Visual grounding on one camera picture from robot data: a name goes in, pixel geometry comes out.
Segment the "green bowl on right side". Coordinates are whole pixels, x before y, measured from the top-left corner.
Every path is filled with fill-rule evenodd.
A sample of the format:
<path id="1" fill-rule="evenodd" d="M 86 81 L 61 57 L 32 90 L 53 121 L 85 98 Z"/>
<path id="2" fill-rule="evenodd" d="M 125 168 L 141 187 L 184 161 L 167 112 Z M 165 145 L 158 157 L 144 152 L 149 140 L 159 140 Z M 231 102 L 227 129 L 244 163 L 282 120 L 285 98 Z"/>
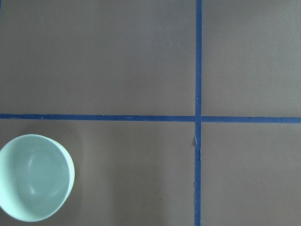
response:
<path id="1" fill-rule="evenodd" d="M 74 180 L 69 152 L 51 138 L 22 135 L 0 150 L 0 207 L 12 218 L 38 222 L 54 215 Z"/>

